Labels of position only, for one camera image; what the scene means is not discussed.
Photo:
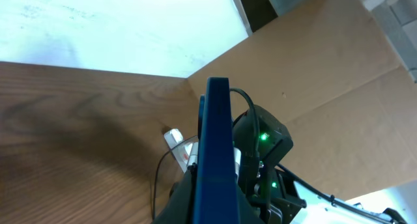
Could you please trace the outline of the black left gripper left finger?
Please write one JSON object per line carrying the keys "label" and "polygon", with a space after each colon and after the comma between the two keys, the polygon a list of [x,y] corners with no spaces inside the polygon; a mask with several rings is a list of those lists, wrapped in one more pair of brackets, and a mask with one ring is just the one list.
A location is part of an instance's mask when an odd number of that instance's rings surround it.
{"label": "black left gripper left finger", "polygon": [[152,221],[154,224],[191,224],[194,212],[197,165],[189,166],[175,186],[166,207]]}

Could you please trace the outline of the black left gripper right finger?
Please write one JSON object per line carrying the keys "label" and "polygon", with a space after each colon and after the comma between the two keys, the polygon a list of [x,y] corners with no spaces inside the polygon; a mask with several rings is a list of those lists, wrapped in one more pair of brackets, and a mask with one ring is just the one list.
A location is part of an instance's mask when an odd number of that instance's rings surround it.
{"label": "black left gripper right finger", "polygon": [[265,224],[250,206],[250,203],[239,186],[237,186],[237,204],[239,209],[240,224]]}

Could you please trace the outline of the blue Samsung Galaxy smartphone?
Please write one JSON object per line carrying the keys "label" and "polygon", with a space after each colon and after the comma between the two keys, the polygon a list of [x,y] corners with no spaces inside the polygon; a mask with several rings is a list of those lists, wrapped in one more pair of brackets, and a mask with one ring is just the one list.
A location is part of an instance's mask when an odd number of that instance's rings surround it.
{"label": "blue Samsung Galaxy smartphone", "polygon": [[239,223],[229,80],[210,77],[199,104],[193,223]]}

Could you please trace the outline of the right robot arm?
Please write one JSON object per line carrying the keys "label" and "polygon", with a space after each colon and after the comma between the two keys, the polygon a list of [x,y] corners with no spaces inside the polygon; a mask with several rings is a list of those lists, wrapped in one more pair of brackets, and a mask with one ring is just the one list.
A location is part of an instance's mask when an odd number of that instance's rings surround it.
{"label": "right robot arm", "polygon": [[405,222],[392,208],[375,213],[327,195],[284,167],[280,161],[294,143],[286,126],[266,109],[251,104],[233,121],[232,130],[242,154],[238,185],[261,223],[291,223],[318,204],[324,206],[324,218],[332,221]]}

